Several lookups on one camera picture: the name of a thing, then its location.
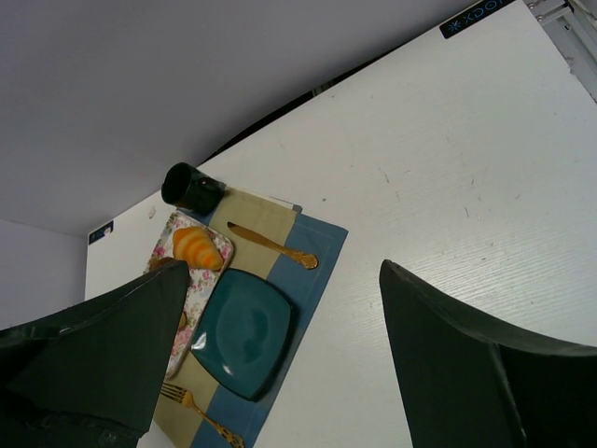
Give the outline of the blue and beige placemat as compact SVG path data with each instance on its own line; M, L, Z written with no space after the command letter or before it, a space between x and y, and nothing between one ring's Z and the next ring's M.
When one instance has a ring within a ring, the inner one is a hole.
M251 447L257 441L323 296L347 232L338 226L308 217L296 207L260 199L237 189L229 189L218 207L207 216L183 210L180 212L231 240L234 252L225 271L238 269L270 282L283 291L295 307L294 332L287 351L269 389L259 400L249 401L229 392L190 353L190 347L176 375L167 379L189 390L201 410L240 435L245 447ZM277 244L314 254L319 260L318 267L307 270L274 250L244 240L227 227L229 221L260 233ZM170 399L159 399L154 418L177 447L223 447L227 443L195 411Z

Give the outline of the gold butter knife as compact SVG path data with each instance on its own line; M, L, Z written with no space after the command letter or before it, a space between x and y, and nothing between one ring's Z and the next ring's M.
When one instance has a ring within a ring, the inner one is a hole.
M319 265L319 260L314 254L306 253L294 248L286 247L284 245L277 244L265 236L255 231L249 230L238 224L228 222L227 227L237 236L240 236L246 241L251 243L267 247L268 249L274 250L290 259L295 261L307 270L314 270Z

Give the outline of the right table logo sticker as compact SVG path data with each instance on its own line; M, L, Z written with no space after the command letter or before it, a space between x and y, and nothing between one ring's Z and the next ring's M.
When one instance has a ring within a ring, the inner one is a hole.
M514 3L514 0L478 1L473 6L442 23L439 26L439 31L445 39L449 39L512 3Z

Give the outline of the small striped croissant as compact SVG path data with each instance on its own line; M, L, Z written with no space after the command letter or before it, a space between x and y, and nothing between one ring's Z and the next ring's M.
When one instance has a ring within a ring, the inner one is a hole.
M181 314L180 320L179 320L179 325L178 325L178 329L181 330L183 329L185 326L187 325L187 313L183 312Z

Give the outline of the gold fork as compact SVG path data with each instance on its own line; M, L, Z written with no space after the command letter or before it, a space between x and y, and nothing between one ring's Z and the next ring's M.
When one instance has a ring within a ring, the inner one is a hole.
M206 421L215 431L233 448L244 448L245 442L243 438L229 430L227 427L219 424L208 416L200 407L195 403L193 394L185 388L170 383L163 383L160 388L160 394L170 399L185 408L195 411L204 421Z

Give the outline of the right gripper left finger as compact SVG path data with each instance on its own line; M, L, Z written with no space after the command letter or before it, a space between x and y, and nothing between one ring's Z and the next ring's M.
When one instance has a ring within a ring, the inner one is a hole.
M4 434L145 434L189 268L163 262L94 299L1 332Z

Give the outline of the floral rectangular tray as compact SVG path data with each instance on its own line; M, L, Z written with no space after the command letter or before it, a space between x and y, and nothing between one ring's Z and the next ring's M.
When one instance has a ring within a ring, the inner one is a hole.
M217 271L203 268L189 269L189 284L183 309L185 325L180 327L176 332L166 371L166 379L173 378L179 370L186 351L191 345L191 340L200 322L201 314L214 292L221 274L229 266L234 252L233 244L228 237L200 223L199 220L183 212L176 211L171 213L166 221L160 238L156 242L148 259L144 273L149 273L156 269L163 259L173 258L175 246L174 235L178 231L190 228L198 228L206 233L223 259L223 265Z

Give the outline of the left table logo sticker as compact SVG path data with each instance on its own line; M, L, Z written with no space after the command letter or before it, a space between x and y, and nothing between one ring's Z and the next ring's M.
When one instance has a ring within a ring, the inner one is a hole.
M114 231L114 221L111 220L102 227L92 231L88 236L88 245L92 245Z

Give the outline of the teal square plate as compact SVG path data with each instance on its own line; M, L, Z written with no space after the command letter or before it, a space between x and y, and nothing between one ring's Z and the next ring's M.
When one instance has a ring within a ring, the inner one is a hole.
M190 353L229 392L257 401L279 370L295 317L295 307L278 287L229 269L201 314Z

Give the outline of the dark green mug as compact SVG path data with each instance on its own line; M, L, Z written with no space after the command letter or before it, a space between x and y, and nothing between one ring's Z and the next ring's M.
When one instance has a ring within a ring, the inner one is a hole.
M179 162L166 174L160 194L162 200L169 205L206 216L223 199L225 186L197 168Z

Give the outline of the large striped croissant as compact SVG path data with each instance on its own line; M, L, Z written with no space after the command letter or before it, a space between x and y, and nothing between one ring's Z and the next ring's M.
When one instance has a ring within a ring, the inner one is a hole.
M173 234L173 255L191 269L219 271L224 264L209 234L201 227L178 229Z

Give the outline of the chocolate croissant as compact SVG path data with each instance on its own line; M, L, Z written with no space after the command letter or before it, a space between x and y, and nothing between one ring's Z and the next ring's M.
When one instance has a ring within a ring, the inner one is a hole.
M150 272L153 272L155 270L157 270L158 268L160 268L161 266L168 264L170 262L172 262L174 259L171 257L164 257L161 259L153 259L148 266L148 270Z

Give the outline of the aluminium table frame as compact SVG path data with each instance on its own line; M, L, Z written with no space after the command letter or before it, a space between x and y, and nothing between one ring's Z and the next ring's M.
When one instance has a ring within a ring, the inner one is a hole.
M525 5L596 102L596 3L534 0Z

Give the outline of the table logo sticker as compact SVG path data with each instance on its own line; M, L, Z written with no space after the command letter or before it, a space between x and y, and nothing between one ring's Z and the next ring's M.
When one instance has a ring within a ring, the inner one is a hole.
M92 231L88 236L88 245L92 245L114 231L114 221L111 220L102 227Z
M514 3L514 0L478 1L473 6L442 23L439 26L439 31L445 39L449 39L512 3Z

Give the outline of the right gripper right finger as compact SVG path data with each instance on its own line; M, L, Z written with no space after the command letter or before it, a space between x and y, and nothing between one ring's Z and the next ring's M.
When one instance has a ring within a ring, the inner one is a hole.
M592 447L596 350L514 326L387 260L380 288L416 447Z

